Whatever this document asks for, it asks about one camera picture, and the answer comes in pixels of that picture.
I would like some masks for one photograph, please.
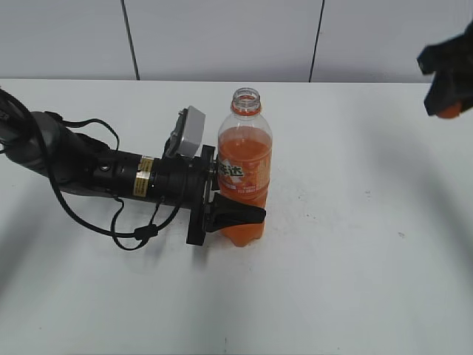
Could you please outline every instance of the orange liquid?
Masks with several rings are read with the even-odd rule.
[[[261,160],[270,160],[271,137],[261,129],[253,127],[234,127],[224,131],[219,137],[219,155],[230,160],[242,162],[244,171],[257,170]],[[264,208],[268,196],[269,181],[255,192],[239,193],[220,183],[223,196],[252,206]],[[261,238],[264,223],[246,224],[222,229],[235,246],[246,246],[249,242]]]

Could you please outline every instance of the sticker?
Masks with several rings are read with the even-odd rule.
[[[237,161],[219,152],[219,183],[239,194],[251,194],[269,184],[271,153],[259,160]]]
[[[140,164],[138,165],[138,170],[136,171],[135,187],[133,188],[134,196],[146,197],[153,162],[153,157],[147,157],[145,155],[141,157]]]

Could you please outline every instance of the white wall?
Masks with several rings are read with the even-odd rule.
[[[308,81],[322,0],[125,0],[145,80]],[[326,0],[313,81],[428,81],[473,0]],[[133,79],[120,0],[1,0],[0,78]]]
[[[142,79],[307,81],[321,0],[129,0]]]
[[[473,0],[327,0],[313,81],[429,81],[417,56],[463,32],[472,8]]]
[[[1,0],[0,78],[135,78],[118,0]]]

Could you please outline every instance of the bottle neck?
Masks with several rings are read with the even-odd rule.
[[[238,121],[246,121],[246,122],[255,120],[261,116],[261,112],[254,113],[252,115],[240,115],[239,113],[232,110],[231,113]]]

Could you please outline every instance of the orange soda bottle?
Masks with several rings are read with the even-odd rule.
[[[264,208],[270,180],[273,135],[261,115],[255,89],[238,89],[231,114],[219,130],[218,179],[220,192],[232,200]],[[265,225],[247,224],[222,229],[236,246],[246,246],[263,234]]]

